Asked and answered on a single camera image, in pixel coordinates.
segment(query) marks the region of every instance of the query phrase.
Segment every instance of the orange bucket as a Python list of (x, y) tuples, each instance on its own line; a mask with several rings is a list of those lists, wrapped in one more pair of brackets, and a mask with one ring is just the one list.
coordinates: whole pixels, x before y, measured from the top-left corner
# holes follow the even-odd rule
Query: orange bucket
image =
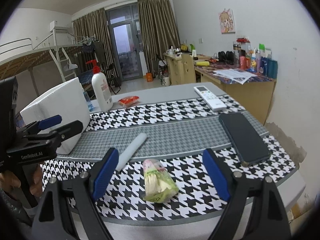
[(152, 82), (153, 81), (153, 77), (152, 77), (152, 74), (150, 72), (148, 72), (146, 74), (146, 79), (147, 79), (147, 82)]

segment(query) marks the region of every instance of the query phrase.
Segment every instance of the white remote control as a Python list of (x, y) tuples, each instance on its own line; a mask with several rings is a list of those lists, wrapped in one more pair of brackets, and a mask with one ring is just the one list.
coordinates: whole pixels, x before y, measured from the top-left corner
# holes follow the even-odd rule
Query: white remote control
[(194, 89), (213, 111), (220, 111), (227, 108), (227, 106), (205, 86), (194, 87)]

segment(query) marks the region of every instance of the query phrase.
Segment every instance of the poster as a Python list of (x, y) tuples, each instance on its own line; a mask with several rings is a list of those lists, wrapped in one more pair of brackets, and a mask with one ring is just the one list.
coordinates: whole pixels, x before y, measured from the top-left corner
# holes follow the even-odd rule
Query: poster
[(233, 12), (231, 9), (224, 9), (219, 13), (219, 22), (221, 33), (235, 33), (235, 20), (233, 18)]

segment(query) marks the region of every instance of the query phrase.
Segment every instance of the glass door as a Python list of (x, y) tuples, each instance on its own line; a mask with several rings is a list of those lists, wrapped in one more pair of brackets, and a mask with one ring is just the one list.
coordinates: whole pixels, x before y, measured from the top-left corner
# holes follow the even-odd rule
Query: glass door
[(123, 81), (141, 78), (137, 16), (132, 5), (107, 12), (116, 67)]
[(113, 27), (117, 57), (123, 80), (142, 77), (142, 71), (139, 68), (139, 54), (132, 32), (131, 23)]

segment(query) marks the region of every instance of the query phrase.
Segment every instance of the wooden chair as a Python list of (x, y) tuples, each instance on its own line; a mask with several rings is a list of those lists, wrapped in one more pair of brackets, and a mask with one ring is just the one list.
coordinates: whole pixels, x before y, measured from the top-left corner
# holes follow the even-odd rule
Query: wooden chair
[(189, 54), (182, 54), (181, 59), (183, 64), (183, 84), (196, 83), (193, 58)]

